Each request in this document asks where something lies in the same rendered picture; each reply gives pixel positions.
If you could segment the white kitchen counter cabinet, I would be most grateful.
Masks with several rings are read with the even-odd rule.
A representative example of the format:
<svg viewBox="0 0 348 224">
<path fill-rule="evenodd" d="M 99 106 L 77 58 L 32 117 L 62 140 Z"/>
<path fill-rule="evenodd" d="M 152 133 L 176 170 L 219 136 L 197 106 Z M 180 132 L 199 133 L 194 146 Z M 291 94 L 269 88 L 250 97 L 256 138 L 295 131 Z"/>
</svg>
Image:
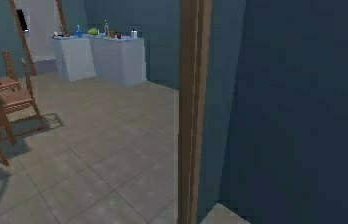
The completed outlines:
<svg viewBox="0 0 348 224">
<path fill-rule="evenodd" d="M 62 80 L 73 82 L 96 75 L 90 40 L 82 37 L 51 37 L 58 73 Z"/>
<path fill-rule="evenodd" d="M 90 45 L 95 73 L 100 79 L 126 87 L 147 80 L 143 38 L 91 37 Z"/>
</svg>

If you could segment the brown wooden chair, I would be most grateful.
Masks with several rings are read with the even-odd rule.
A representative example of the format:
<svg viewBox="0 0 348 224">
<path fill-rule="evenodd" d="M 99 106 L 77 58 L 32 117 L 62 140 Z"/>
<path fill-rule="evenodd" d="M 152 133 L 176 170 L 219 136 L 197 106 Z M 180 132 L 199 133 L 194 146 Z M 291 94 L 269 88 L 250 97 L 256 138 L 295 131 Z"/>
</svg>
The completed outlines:
<svg viewBox="0 0 348 224">
<path fill-rule="evenodd" d="M 25 75 L 25 87 L 22 88 L 19 80 L 16 77 L 13 59 L 11 54 L 7 50 L 2 51 L 2 56 L 5 62 L 5 69 L 9 78 L 16 82 L 14 89 L 10 90 L 8 93 L 4 93 L 2 98 L 4 100 L 4 112 L 6 114 L 12 114 L 15 112 L 19 112 L 28 108 L 32 108 L 35 112 L 34 115 L 16 119 L 12 121 L 12 124 L 19 123 L 21 121 L 27 121 L 31 119 L 37 119 L 40 122 L 40 125 L 37 128 L 29 129 L 25 132 L 18 133 L 18 136 L 23 136 L 26 134 L 30 134 L 32 132 L 40 131 L 45 128 L 45 122 L 40 113 L 38 105 L 36 103 L 31 77 L 28 72 L 27 64 L 23 58 L 21 58 L 22 69 Z"/>
</svg>

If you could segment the brown wooden door frame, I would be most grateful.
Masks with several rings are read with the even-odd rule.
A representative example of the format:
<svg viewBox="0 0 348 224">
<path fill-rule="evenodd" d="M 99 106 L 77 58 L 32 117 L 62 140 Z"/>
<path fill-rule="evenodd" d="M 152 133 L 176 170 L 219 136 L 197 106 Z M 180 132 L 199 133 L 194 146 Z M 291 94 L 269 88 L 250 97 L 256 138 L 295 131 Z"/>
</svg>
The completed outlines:
<svg viewBox="0 0 348 224">
<path fill-rule="evenodd" d="M 212 2 L 180 0 L 177 224 L 196 224 Z"/>
</svg>

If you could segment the brown wooden doorway frame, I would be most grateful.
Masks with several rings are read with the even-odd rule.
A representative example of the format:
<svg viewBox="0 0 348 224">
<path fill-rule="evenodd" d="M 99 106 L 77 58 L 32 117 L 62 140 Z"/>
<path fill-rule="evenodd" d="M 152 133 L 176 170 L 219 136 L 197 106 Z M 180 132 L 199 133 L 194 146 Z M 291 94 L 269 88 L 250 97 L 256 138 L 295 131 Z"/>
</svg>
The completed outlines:
<svg viewBox="0 0 348 224">
<path fill-rule="evenodd" d="M 58 36 L 69 36 L 62 6 L 63 0 L 7 0 L 14 16 L 25 57 L 33 76 L 38 75 L 36 66 L 39 62 L 54 59 L 50 38 L 54 32 Z M 23 32 L 16 9 L 22 9 L 28 26 Z"/>
</svg>

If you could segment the black wall picture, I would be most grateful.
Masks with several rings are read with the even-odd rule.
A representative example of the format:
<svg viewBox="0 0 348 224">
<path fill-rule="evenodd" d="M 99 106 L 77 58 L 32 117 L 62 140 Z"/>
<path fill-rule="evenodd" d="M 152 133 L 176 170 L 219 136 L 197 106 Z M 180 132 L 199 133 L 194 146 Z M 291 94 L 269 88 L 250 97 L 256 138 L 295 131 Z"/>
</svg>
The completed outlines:
<svg viewBox="0 0 348 224">
<path fill-rule="evenodd" d="M 28 26 L 22 9 L 16 9 L 18 19 L 23 32 L 28 32 Z"/>
</svg>

